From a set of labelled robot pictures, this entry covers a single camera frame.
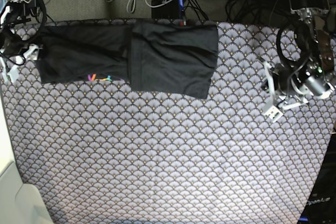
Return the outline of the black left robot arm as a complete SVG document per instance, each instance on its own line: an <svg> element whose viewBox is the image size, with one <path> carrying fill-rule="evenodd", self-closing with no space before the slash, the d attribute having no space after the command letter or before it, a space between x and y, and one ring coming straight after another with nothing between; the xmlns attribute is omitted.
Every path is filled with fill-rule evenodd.
<svg viewBox="0 0 336 224"><path fill-rule="evenodd" d="M269 99L263 115L277 122L287 110L308 103L311 95L320 100L335 90L334 55L331 32L325 27L330 13L329 0L288 0L292 19L279 28L276 49L280 62L272 65L259 58L266 75L262 89ZM295 28L296 44L301 50L298 60L284 56L281 36L289 26Z"/></svg>

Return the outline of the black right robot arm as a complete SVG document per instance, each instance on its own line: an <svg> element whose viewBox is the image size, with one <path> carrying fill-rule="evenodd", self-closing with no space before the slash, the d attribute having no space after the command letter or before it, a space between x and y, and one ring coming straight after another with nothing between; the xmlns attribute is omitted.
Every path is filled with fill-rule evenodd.
<svg viewBox="0 0 336 224"><path fill-rule="evenodd" d="M31 21L36 17L30 11L40 9L42 19L39 28L33 36L23 40L14 28L19 24ZM28 60L36 60L40 45L35 40L43 30L47 20L46 6L43 0L1 0L1 76L5 82L14 83L19 77L18 68Z"/></svg>

